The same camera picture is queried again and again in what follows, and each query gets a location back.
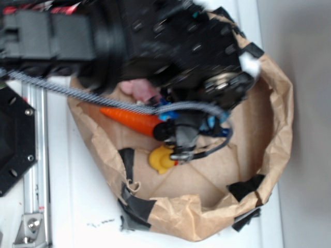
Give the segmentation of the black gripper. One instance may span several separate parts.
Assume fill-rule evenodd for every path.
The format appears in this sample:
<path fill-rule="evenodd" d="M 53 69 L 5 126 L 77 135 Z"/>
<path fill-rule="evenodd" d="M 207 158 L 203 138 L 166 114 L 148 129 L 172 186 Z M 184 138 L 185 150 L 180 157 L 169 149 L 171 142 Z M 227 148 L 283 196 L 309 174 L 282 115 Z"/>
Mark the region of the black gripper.
<path fill-rule="evenodd" d="M 238 38 L 244 34 L 224 8 L 193 1 L 122 1 L 127 56 L 122 78 L 169 88 L 175 101 L 235 108 L 255 84 L 244 71 Z"/>

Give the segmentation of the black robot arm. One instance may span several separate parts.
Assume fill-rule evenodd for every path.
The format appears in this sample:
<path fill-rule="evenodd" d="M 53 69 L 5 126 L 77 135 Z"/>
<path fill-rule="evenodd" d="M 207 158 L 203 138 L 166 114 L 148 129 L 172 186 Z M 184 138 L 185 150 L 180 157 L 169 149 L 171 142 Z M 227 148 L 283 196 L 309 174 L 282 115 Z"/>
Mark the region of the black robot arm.
<path fill-rule="evenodd" d="M 257 79 L 237 33 L 193 1 L 1 1 L 1 76 L 74 75 L 98 94 L 147 79 L 230 110 Z"/>

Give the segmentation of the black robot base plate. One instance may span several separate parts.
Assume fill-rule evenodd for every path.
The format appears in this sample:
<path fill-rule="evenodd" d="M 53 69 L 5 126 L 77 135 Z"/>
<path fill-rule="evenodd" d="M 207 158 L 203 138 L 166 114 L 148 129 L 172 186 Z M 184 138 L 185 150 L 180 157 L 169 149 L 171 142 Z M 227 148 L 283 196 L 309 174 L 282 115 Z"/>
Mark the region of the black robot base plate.
<path fill-rule="evenodd" d="M 36 163 L 35 113 L 12 88 L 1 88 L 1 197 Z"/>

